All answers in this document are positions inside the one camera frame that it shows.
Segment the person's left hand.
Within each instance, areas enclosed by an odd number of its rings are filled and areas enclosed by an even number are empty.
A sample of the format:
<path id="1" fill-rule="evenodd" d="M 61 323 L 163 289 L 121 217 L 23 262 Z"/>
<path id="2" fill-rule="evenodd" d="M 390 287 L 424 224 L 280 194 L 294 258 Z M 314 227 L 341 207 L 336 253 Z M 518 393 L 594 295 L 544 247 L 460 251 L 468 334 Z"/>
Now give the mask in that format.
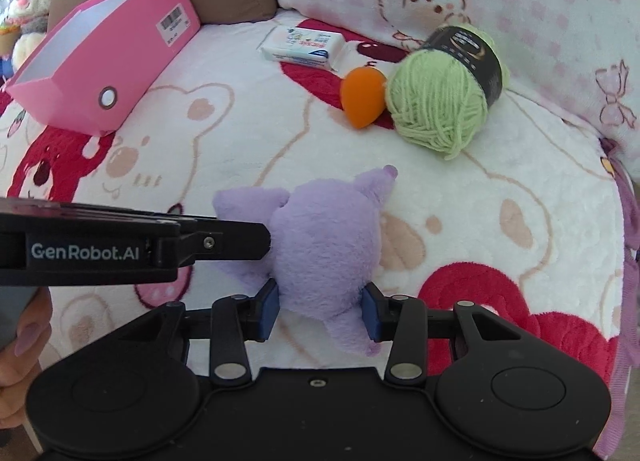
<path id="1" fill-rule="evenodd" d="M 26 420 L 26 395 L 41 371 L 39 358 L 51 337 L 51 317 L 50 290 L 41 287 L 18 319 L 15 340 L 1 351 L 2 429 L 15 429 Z"/>

